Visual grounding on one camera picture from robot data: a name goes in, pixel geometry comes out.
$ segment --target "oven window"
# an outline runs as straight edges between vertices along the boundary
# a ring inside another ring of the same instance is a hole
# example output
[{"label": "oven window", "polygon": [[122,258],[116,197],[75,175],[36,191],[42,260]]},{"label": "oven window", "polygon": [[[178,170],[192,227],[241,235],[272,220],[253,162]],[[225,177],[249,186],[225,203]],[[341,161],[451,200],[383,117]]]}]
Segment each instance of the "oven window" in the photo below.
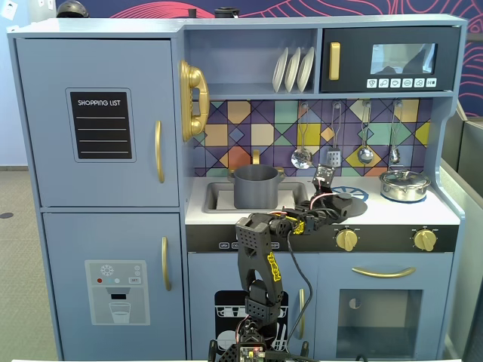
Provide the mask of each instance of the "oven window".
[{"label": "oven window", "polygon": [[375,44],[371,74],[432,74],[436,44]]},{"label": "oven window", "polygon": [[340,291],[337,358],[414,358],[422,290]]}]

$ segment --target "robotic arm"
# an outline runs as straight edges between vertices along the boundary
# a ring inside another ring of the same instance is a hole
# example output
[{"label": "robotic arm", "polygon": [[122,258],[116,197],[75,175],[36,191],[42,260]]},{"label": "robotic arm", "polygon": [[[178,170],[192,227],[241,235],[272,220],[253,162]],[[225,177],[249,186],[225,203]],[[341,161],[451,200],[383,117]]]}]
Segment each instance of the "robotic arm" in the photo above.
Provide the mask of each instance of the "robotic arm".
[{"label": "robotic arm", "polygon": [[[363,201],[331,191],[333,176],[332,167],[319,165],[312,180],[315,194],[310,201],[304,201],[293,209],[252,213],[236,223],[238,270],[241,287],[247,293],[247,317],[237,327],[236,343],[223,353],[220,362],[258,362],[291,357],[287,352],[270,351],[266,344],[267,340],[276,337],[283,293],[272,240],[288,242],[290,234],[310,235],[324,225],[339,223],[350,216],[364,213],[367,207]],[[256,278],[255,272],[259,273],[261,279]],[[308,342],[304,342],[300,354],[307,356]],[[214,362],[215,357],[216,341],[211,341],[208,361]]]}]

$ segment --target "gray pot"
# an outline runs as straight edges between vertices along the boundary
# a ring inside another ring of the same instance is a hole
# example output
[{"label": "gray pot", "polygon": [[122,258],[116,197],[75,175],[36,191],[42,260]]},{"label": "gray pot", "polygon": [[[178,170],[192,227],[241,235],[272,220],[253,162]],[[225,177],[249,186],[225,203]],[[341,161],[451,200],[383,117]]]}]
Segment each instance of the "gray pot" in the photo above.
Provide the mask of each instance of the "gray pot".
[{"label": "gray pot", "polygon": [[423,200],[431,184],[428,177],[408,170],[386,171],[379,176],[379,179],[381,195],[400,202]]},{"label": "gray pot", "polygon": [[249,164],[228,176],[235,186],[237,209],[275,209],[278,205],[278,184],[283,170],[265,164]]}]

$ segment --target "shopping list sign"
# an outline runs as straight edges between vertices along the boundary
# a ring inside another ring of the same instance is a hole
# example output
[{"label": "shopping list sign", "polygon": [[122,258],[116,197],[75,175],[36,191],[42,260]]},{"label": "shopping list sign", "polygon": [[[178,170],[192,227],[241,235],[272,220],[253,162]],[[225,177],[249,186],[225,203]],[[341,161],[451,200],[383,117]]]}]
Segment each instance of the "shopping list sign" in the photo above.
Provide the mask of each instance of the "shopping list sign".
[{"label": "shopping list sign", "polygon": [[132,159],[126,92],[71,92],[79,159]]}]

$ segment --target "colorful geometric backsplash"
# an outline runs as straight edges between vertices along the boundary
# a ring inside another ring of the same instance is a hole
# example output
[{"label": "colorful geometric backsplash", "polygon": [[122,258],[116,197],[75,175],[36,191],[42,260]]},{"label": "colorful geometric backsplash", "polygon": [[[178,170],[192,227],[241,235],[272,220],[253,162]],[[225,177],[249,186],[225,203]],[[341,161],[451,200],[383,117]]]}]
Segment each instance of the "colorful geometric backsplash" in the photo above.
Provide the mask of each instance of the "colorful geometric backsplash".
[{"label": "colorful geometric backsplash", "polygon": [[[336,176],[379,176],[387,170],[393,100],[371,100],[368,145],[374,153],[374,160],[366,165],[357,159],[362,142],[362,102],[341,101],[342,117],[337,145],[342,150],[343,162]],[[426,154],[432,100],[402,102],[402,123],[397,136],[400,164],[420,172]],[[260,150],[261,164],[282,166],[287,176],[313,176],[314,167],[298,170],[291,163],[291,155],[301,146],[301,129],[308,127],[305,145],[313,154],[313,163],[326,163],[327,150],[334,141],[331,129],[333,101],[314,100],[306,103],[309,108],[302,114],[303,107],[300,107],[299,101],[211,102],[205,132],[194,140],[196,176],[226,176],[228,169],[250,164],[255,149]],[[397,125],[400,111],[396,110],[395,115],[394,122]],[[336,132],[339,127],[338,118],[339,111],[336,110]]]}]

